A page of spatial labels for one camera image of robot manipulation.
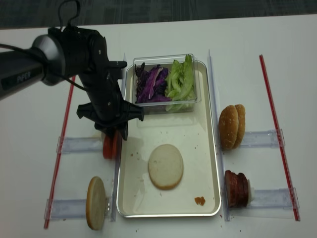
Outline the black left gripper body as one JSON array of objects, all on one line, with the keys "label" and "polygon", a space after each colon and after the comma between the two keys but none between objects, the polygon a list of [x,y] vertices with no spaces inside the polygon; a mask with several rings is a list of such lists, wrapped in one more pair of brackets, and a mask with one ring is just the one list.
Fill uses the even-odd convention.
[{"label": "black left gripper body", "polygon": [[95,129],[118,131],[118,125],[132,119],[144,119],[143,108],[123,99],[118,79],[127,67],[125,61],[110,61],[104,37],[93,37],[89,45],[92,67],[79,74],[90,103],[79,105],[77,115],[95,123]]}]

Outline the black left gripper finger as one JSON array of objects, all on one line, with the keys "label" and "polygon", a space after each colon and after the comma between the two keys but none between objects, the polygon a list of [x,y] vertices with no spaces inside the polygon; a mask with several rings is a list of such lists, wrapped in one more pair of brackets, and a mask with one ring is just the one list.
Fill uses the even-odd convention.
[{"label": "black left gripper finger", "polygon": [[106,129],[104,132],[104,144],[112,144],[114,138],[114,129]]},{"label": "black left gripper finger", "polygon": [[122,122],[118,125],[118,131],[120,132],[122,139],[127,140],[128,137],[128,122]]}]

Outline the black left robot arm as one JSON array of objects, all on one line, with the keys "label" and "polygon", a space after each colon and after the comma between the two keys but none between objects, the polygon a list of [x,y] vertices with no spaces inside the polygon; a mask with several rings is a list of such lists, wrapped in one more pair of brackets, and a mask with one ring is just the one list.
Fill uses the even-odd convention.
[{"label": "black left robot arm", "polygon": [[119,132],[127,139],[128,122],[143,120],[143,108],[124,100],[118,85],[127,63],[108,59],[106,39],[98,31],[71,25],[63,30],[50,28],[29,49],[1,47],[1,98],[38,81],[54,86],[79,76],[79,88],[90,102],[79,105],[77,115],[93,121],[95,129],[107,135]]}]

